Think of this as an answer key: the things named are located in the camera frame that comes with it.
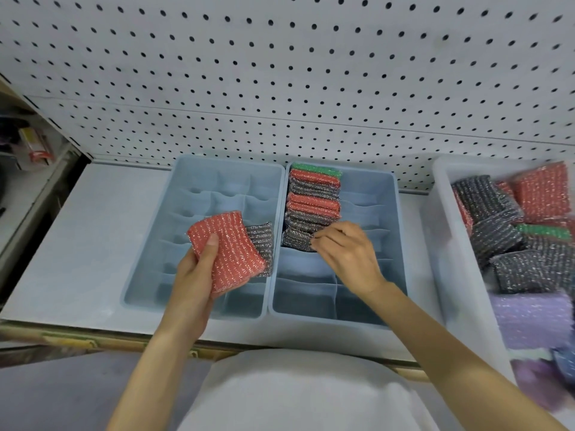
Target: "storage tray compartment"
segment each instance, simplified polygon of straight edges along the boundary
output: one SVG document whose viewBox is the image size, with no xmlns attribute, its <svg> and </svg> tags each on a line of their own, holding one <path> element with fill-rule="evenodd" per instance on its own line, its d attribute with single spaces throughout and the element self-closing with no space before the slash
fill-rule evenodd
<svg viewBox="0 0 575 431">
<path fill-rule="evenodd" d="M 435 186 L 421 210 L 429 261 L 447 329 L 512 382 L 515 378 L 509 355 L 451 184 L 482 174 L 505 180 L 545 163 L 544 160 L 440 157 L 433 164 Z"/>
<path fill-rule="evenodd" d="M 397 183 L 392 173 L 332 166 L 342 171 L 341 219 L 359 224 L 373 244 L 384 276 L 406 293 Z M 286 196 L 288 174 L 282 196 Z M 272 314 L 356 326 L 384 322 L 354 295 L 320 254 L 280 247 L 270 291 Z"/>
<path fill-rule="evenodd" d="M 191 243 L 192 224 L 241 210 L 245 225 L 271 222 L 278 239 L 285 169 L 277 164 L 180 156 L 127 282 L 123 302 L 163 311 L 176 267 Z M 265 310 L 270 278 L 257 277 L 216 299 L 211 318 L 258 318 Z"/>
</svg>

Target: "white pegboard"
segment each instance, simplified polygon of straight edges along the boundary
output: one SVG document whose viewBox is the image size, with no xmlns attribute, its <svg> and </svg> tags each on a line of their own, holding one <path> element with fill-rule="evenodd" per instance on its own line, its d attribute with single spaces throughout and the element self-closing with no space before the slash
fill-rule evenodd
<svg viewBox="0 0 575 431">
<path fill-rule="evenodd" d="M 394 171 L 401 188 L 427 190 L 430 163 L 439 154 L 575 163 L 575 146 L 472 136 L 362 128 L 253 116 L 101 105 L 38 98 L 72 139 L 90 139 L 96 159 L 165 166 L 179 154 L 269 160 L 286 164 L 303 157 L 361 163 Z"/>
<path fill-rule="evenodd" d="M 572 0 L 1 0 L 0 72 L 99 159 L 325 157 L 427 188 L 439 153 L 573 153 L 574 21 Z"/>
</svg>

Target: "white plastic bin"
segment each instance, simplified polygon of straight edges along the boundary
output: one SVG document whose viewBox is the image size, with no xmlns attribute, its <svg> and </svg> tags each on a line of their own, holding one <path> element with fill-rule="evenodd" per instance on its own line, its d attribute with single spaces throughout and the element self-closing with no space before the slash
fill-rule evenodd
<svg viewBox="0 0 575 431">
<path fill-rule="evenodd" d="M 504 180 L 545 160 L 444 156 L 433 164 L 435 186 L 421 210 L 423 231 L 447 329 L 515 383 L 481 272 L 451 184 L 474 175 Z"/>
</svg>

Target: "packaged item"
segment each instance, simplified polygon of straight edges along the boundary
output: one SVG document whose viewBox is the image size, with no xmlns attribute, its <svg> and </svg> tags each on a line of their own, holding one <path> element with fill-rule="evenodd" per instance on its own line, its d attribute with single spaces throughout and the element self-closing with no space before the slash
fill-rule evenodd
<svg viewBox="0 0 575 431">
<path fill-rule="evenodd" d="M 254 244 L 259 255 L 266 261 L 266 269 L 258 277 L 269 277 L 274 267 L 274 231 L 271 222 L 246 227 L 249 240 Z"/>
<path fill-rule="evenodd" d="M 469 239 L 479 268 L 483 269 L 493 256 L 520 244 L 523 236 L 513 225 L 494 215 L 474 223 Z"/>
<path fill-rule="evenodd" d="M 220 238 L 212 269 L 212 297 L 215 298 L 261 274 L 266 269 L 266 261 L 249 240 L 240 211 L 215 215 L 190 227 L 187 235 L 196 257 L 200 257 L 213 233 Z"/>
<path fill-rule="evenodd" d="M 50 151 L 48 143 L 35 129 L 32 127 L 19 129 L 18 134 L 28 149 L 30 161 L 33 163 L 45 161 L 47 164 L 54 162 L 54 156 Z"/>
<path fill-rule="evenodd" d="M 340 210 L 339 201 L 332 201 L 330 199 L 325 198 L 318 198 L 315 196 L 308 196 L 308 195 L 297 195 L 293 192 L 290 192 L 287 195 L 288 202 L 294 203 L 301 203 L 301 204 L 308 204 L 310 206 L 322 207 L 324 209 L 332 209 L 332 210 Z"/>
<path fill-rule="evenodd" d="M 563 240 L 536 234 L 524 234 L 523 245 L 526 249 L 534 249 L 541 254 L 541 259 L 548 268 L 550 282 L 572 295 L 575 246 Z"/>
<path fill-rule="evenodd" d="M 316 172 L 325 175 L 331 175 L 335 178 L 341 178 L 341 171 L 334 168 L 327 168 L 326 166 L 307 165 L 304 163 L 293 163 L 292 169 L 299 169 L 301 171 Z"/>
<path fill-rule="evenodd" d="M 339 179 L 331 175 L 319 174 L 317 172 L 301 171 L 300 169 L 292 169 L 290 177 L 298 180 L 308 181 L 310 183 L 329 184 L 330 186 L 339 188 L 341 183 Z"/>
<path fill-rule="evenodd" d="M 557 289 L 544 257 L 534 249 L 500 254 L 489 262 L 503 294 L 553 292 Z"/>
<path fill-rule="evenodd" d="M 464 204 L 461 202 L 457 191 L 453 189 L 453 195 L 456 197 L 457 207 L 461 215 L 461 219 L 464 221 L 465 229 L 467 230 L 467 235 L 471 236 L 471 231 L 473 230 L 473 218 L 469 214 L 469 211 L 465 208 Z"/>
<path fill-rule="evenodd" d="M 489 175 L 468 177 L 453 183 L 465 209 L 469 211 L 474 224 L 486 218 L 499 215 L 502 220 L 514 221 L 523 217 L 517 203 L 505 195 L 491 181 Z"/>
<path fill-rule="evenodd" d="M 288 190 L 297 195 L 317 196 L 318 198 L 339 201 L 339 189 L 327 184 L 290 179 Z"/>
<path fill-rule="evenodd" d="M 298 211 L 303 211 L 306 213 L 313 213 L 315 215 L 329 216 L 329 217 L 333 217 L 336 219 L 341 218 L 341 215 L 339 214 L 339 211 L 337 211 L 337 210 L 325 209 L 323 207 L 310 206 L 308 204 L 301 204 L 301 203 L 296 203 L 293 201 L 288 201 L 286 203 L 286 208 L 289 210 L 298 210 Z"/>
<path fill-rule="evenodd" d="M 293 226 L 287 227 L 282 234 L 282 246 L 297 249 L 299 251 L 315 252 L 311 247 L 313 235 L 305 231 L 298 230 Z"/>
<path fill-rule="evenodd" d="M 501 190 L 501 192 L 503 192 L 505 195 L 508 195 L 511 198 L 515 199 L 513 189 L 506 181 L 498 181 L 497 183 L 495 183 L 495 186 L 497 186 L 497 188 L 499 188 L 499 190 Z"/>
<path fill-rule="evenodd" d="M 567 167 L 563 162 L 521 173 L 511 181 L 525 222 L 563 217 L 571 211 Z"/>
<path fill-rule="evenodd" d="M 293 221 L 303 221 L 310 224 L 318 224 L 327 227 L 327 225 L 333 224 L 337 220 L 337 218 L 331 216 L 316 215 L 313 213 L 307 213 L 305 211 L 290 209 L 287 209 L 284 215 L 284 221 L 286 225 L 290 225 Z"/>
<path fill-rule="evenodd" d="M 571 232 L 565 227 L 549 225 L 518 224 L 515 228 L 525 234 L 540 234 L 542 236 L 555 237 L 561 240 L 571 241 Z"/>
<path fill-rule="evenodd" d="M 569 342 L 573 305 L 564 292 L 489 298 L 507 348 L 563 347 Z"/>
</svg>

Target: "white shelf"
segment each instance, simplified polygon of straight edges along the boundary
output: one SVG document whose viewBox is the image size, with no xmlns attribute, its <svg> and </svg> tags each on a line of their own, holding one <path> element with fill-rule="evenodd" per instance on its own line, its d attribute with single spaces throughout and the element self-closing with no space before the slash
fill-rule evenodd
<svg viewBox="0 0 575 431">
<path fill-rule="evenodd" d="M 32 171 L 20 171 L 16 168 L 13 158 L 0 157 L 0 164 L 7 179 L 6 193 L 0 201 L 0 207 L 6 208 L 0 217 L 0 261 L 6 257 L 10 243 L 15 239 L 26 217 L 33 213 L 35 204 L 43 194 L 48 194 L 66 167 L 70 144 L 47 123 L 40 125 L 57 157 L 53 164 L 40 166 Z"/>
<path fill-rule="evenodd" d="M 0 313 L 12 321 L 152 334 L 162 314 L 126 306 L 122 290 L 169 172 L 90 164 Z M 419 215 L 425 196 L 401 194 L 409 296 L 442 322 Z M 413 360 L 387 329 L 210 320 L 203 340 Z"/>
</svg>

